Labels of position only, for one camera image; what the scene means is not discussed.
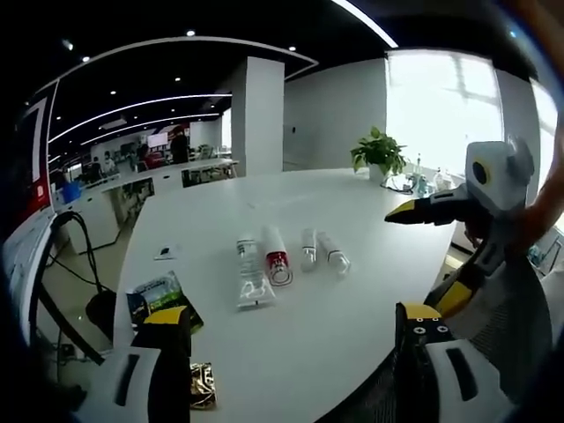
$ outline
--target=office desk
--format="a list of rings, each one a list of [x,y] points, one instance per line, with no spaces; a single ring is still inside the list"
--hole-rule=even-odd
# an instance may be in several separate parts
[[[204,320],[194,362],[212,364],[218,409],[194,422],[313,422],[356,390],[394,345],[395,305],[423,301],[454,226],[401,226],[384,216],[409,197],[351,169],[289,172],[200,185],[147,199],[122,267],[115,347],[133,338],[125,294],[173,270]],[[239,311],[235,243],[277,225],[293,283],[272,307]],[[302,273],[301,230],[327,231],[352,262],[337,280],[320,252]],[[154,261],[177,245],[178,258]]]
[[[196,172],[216,167],[233,167],[237,163],[236,160],[228,159],[199,160],[119,177],[113,175],[91,188],[83,189],[80,198],[68,204],[59,204],[56,211],[80,213],[88,228],[93,248],[96,249],[115,242],[120,233],[122,222],[116,217],[116,214],[119,216],[120,212],[116,213],[119,196],[115,194],[115,189],[133,182],[152,180],[155,196],[161,196],[182,189],[182,172],[184,171]],[[86,251],[85,238],[78,224],[69,222],[65,227],[75,252],[84,253]]]

